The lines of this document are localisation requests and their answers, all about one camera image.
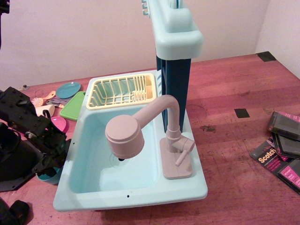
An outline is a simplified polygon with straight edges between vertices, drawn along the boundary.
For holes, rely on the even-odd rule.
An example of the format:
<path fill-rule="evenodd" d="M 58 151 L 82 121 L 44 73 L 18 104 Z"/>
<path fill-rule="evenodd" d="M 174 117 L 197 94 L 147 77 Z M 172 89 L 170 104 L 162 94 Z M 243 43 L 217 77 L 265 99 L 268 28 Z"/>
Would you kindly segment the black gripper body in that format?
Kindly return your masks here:
<path fill-rule="evenodd" d="M 51 121 L 34 122 L 30 129 L 30 142 L 42 153 L 49 156 L 53 164 L 64 164 L 70 140 Z"/>

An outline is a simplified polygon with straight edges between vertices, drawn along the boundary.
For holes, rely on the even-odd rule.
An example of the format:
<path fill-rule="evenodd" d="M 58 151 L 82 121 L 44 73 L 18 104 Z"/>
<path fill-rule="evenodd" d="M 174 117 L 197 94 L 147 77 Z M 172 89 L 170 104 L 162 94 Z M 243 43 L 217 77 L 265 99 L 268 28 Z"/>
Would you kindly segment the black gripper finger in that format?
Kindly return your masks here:
<path fill-rule="evenodd" d="M 53 177 L 57 174 L 57 169 L 60 169 L 63 167 L 65 160 L 63 159 L 49 159 L 46 163 L 46 169 L 45 173 L 46 175 Z"/>
<path fill-rule="evenodd" d="M 43 155 L 42 159 L 32 168 L 32 171 L 38 176 L 45 174 L 46 163 L 49 159 L 52 159 L 52 157 Z"/>

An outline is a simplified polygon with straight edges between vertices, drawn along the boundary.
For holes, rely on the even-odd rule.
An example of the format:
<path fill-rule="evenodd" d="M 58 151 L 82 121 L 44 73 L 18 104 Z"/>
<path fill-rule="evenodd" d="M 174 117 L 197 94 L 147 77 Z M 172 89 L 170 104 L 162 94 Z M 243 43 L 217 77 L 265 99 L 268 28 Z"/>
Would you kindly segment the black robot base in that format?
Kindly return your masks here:
<path fill-rule="evenodd" d="M 35 173 L 32 169 L 41 160 L 42 153 L 19 132 L 0 124 L 0 191 L 17 190 Z"/>

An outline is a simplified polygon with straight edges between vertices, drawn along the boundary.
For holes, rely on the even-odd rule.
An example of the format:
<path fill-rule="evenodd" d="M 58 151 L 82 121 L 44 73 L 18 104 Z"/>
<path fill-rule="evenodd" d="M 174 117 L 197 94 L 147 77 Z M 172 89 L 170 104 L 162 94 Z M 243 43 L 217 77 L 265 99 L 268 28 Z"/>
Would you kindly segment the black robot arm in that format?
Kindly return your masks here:
<path fill-rule="evenodd" d="M 13 87 L 0 92 L 0 119 L 43 153 L 32 171 L 53 177 L 55 169 L 64 166 L 71 140 L 53 124 L 49 112 L 45 114 L 38 116 L 30 98 Z"/>

